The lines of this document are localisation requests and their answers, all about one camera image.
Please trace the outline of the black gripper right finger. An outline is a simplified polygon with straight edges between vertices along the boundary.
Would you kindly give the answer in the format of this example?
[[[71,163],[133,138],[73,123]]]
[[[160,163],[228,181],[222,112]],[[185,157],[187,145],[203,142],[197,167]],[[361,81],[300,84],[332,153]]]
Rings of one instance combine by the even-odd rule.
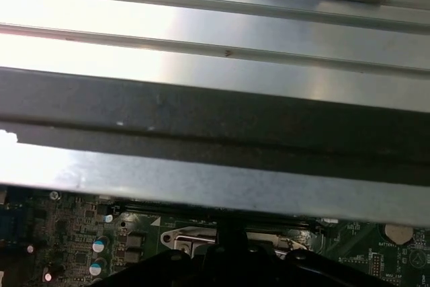
[[[242,226],[231,228],[232,286],[385,286],[386,282],[305,249],[279,259],[250,243]]]

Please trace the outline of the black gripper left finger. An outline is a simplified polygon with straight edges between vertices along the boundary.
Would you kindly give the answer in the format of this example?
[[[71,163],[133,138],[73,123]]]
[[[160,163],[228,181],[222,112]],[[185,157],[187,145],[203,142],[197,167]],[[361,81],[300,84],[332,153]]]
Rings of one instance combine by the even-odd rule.
[[[168,250],[112,276],[113,286],[231,286],[232,229],[221,224],[201,262]]]

